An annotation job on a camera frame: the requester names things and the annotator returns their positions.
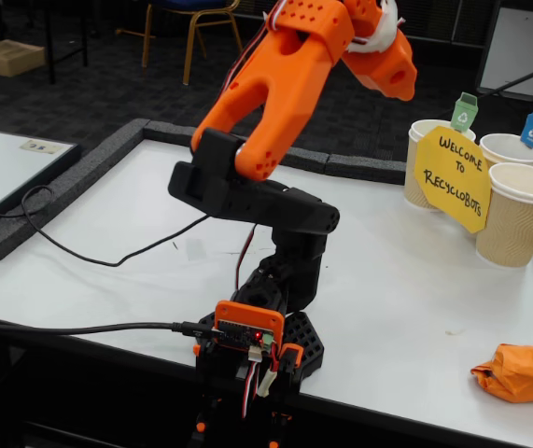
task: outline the orange 3d printed part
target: orange 3d printed part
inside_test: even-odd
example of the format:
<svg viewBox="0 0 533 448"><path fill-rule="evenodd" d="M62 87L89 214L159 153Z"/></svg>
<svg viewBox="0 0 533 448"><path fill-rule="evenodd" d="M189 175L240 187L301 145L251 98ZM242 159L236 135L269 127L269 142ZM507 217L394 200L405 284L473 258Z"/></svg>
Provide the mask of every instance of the orange 3d printed part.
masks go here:
<svg viewBox="0 0 533 448"><path fill-rule="evenodd" d="M401 31L383 52L346 51L355 38L372 35L382 16L375 0L281 0L267 20L266 36L225 86L191 148L197 149L206 128L228 133L265 105L262 120L236 156L235 169L249 179L268 178L312 117L330 70L341 58L365 87L411 100L417 71Z"/></svg>

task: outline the chair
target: chair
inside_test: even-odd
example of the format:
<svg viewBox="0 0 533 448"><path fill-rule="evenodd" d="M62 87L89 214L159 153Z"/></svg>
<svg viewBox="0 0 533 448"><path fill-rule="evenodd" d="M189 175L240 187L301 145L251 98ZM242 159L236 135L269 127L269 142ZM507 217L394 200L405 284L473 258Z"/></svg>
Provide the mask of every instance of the chair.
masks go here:
<svg viewBox="0 0 533 448"><path fill-rule="evenodd" d="M203 44L202 35L200 34L201 27L230 23L235 40L237 41L239 52L241 53L243 51L241 37L239 37L239 30L237 29L237 22L232 15L232 12L239 6L240 1L241 0L233 0L229 6L226 6L225 0L150 0L147 6L146 32L144 34L144 55L142 57L142 66L144 67L144 70L147 69L147 61L149 59L152 12L154 7L161 7L175 14L185 14L191 16L188 32L188 48L185 56L185 70L183 72L183 84L187 86L189 85L189 72L191 70L193 38L196 35L198 36L198 41L200 42L200 47L202 48L203 57L206 58L206 48ZM198 23L198 19L200 19L202 16L208 15L225 15L228 16L228 19L224 21L207 21Z"/></svg>

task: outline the paper cup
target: paper cup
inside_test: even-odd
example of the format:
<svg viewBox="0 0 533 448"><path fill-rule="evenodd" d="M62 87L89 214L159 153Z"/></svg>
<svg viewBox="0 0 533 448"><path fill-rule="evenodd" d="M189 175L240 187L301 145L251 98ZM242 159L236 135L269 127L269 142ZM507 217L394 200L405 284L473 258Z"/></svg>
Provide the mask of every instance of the paper cup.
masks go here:
<svg viewBox="0 0 533 448"><path fill-rule="evenodd" d="M490 133L482 137L480 147L488 162L488 168L504 162L533 166L533 149L527 147L519 135Z"/></svg>
<svg viewBox="0 0 533 448"><path fill-rule="evenodd" d="M450 128L451 122L442 119L420 119L412 124L409 130L409 147L407 148L407 169L405 172L405 199L415 206L427 210L437 210L431 205L419 184L414 177L415 158L417 157L417 143L426 136L426 134L434 131L438 126L443 128ZM475 132L471 129L465 133L465 136L472 142L475 140Z"/></svg>
<svg viewBox="0 0 533 448"><path fill-rule="evenodd" d="M476 250L500 266L525 266L533 257L533 166L498 163L489 173L492 199Z"/></svg>

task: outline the dark carpet floor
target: dark carpet floor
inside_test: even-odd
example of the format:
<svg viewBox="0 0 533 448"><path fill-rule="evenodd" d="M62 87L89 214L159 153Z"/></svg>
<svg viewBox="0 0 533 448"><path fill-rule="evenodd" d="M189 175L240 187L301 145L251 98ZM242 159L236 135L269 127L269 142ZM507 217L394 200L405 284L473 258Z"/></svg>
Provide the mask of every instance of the dark carpet floor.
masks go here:
<svg viewBox="0 0 533 448"><path fill-rule="evenodd" d="M6 16L9 38L44 45L42 27L28 28L22 10L8 8ZM58 16L54 22L56 55L60 57L78 46L78 23L76 18ZM79 143L90 150L135 118L197 126L214 102L236 58L236 49L226 27L213 34L206 32L208 58L204 60L196 49L186 87L181 82L185 23L175 25L169 36L152 42L145 76L141 68L142 39L105 32L102 38L90 42L90 67L84 68L79 57L59 64L54 86L49 84L45 68L14 78L0 77L0 131ZM246 42L251 33L245 34ZM405 161L411 123L437 118L462 91L474 91L477 71L477 66L443 67L446 51L439 53L436 65L418 63L417 48L414 53L419 78L416 96L410 103L364 89L339 63L295 146ZM472 129L479 136L519 133L531 110L530 103L487 98L480 104ZM254 113L235 131L248 135L257 120L259 115Z"/></svg>

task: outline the kraft paper cup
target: kraft paper cup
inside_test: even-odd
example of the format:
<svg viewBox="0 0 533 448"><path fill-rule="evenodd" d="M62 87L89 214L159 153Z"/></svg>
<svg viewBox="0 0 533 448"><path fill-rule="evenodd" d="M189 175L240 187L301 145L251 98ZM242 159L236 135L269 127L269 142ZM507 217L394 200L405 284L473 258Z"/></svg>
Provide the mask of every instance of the kraft paper cup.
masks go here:
<svg viewBox="0 0 533 448"><path fill-rule="evenodd" d="M438 126L450 128L451 122L443 119L420 119L416 121L409 130L409 147L407 148L407 169L405 172L405 190L403 194L405 195L405 199L411 204L429 211L438 209L428 202L424 192L419 188L419 184L414 177L414 166L417 156L417 143ZM475 132L471 129L468 129L465 136L472 142L475 141Z"/></svg>
<svg viewBox="0 0 533 448"><path fill-rule="evenodd" d="M482 137L480 147L488 162L488 168L504 162L533 166L533 149L527 147L519 135L490 133Z"/></svg>
<svg viewBox="0 0 533 448"><path fill-rule="evenodd" d="M498 163L489 173L492 199L476 250L500 266L525 266L533 257L533 166Z"/></svg>

